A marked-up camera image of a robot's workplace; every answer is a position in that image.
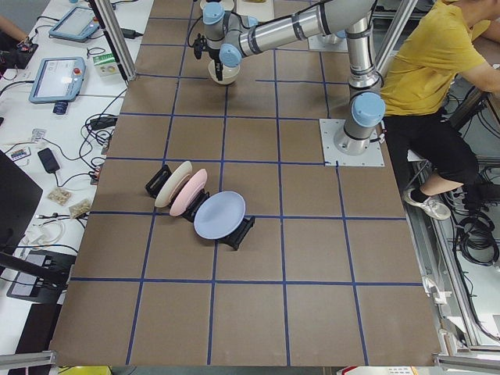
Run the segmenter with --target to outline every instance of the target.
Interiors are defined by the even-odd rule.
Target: tablet screen
[[[73,69],[76,60],[48,60],[45,62],[38,81],[35,98],[66,96],[73,83]]]
[[[61,34],[80,35],[93,18],[94,12],[91,9],[75,8],[56,31]]]

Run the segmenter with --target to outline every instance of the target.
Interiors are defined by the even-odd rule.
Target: person
[[[0,15],[0,51],[9,51],[19,43],[28,40],[28,35],[18,28],[11,20]],[[6,70],[0,56],[0,74]]]
[[[403,200],[437,220],[450,217],[435,195],[472,184],[477,158],[443,117],[441,103],[459,73],[482,91],[500,91],[500,71],[474,48],[482,35],[500,43],[500,0],[436,0],[395,56],[380,94],[391,162]],[[434,172],[409,184],[408,150],[429,160]]]

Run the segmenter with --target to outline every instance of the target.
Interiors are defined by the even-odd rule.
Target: small box
[[[94,56],[94,66],[100,76],[109,76],[111,74],[119,73],[118,65],[116,65],[115,57],[112,53],[105,55]]]

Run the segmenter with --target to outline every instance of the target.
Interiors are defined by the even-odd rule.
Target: shoe
[[[409,205],[421,208],[428,216],[436,220],[446,220],[452,215],[450,209],[445,204],[432,197],[429,197],[423,203],[415,202],[411,196],[413,190],[403,191],[403,199]]]

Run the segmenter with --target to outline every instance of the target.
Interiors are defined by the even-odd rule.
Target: plate
[[[222,4],[222,7],[224,8],[224,10],[229,10],[229,11],[233,10],[233,8],[234,8],[234,1],[233,0],[221,0],[220,2]],[[204,9],[205,5],[206,5],[206,0],[201,0],[200,1],[200,8]]]
[[[206,170],[199,170],[191,177],[173,201],[172,208],[170,208],[171,216],[179,216],[186,211],[186,208],[195,200],[196,195],[205,187],[207,178]]]
[[[186,161],[180,164],[156,195],[155,207],[162,208],[169,205],[175,194],[184,186],[192,171],[191,162]]]
[[[245,200],[234,191],[222,191],[208,198],[195,216],[195,231],[216,240],[234,232],[245,216]]]

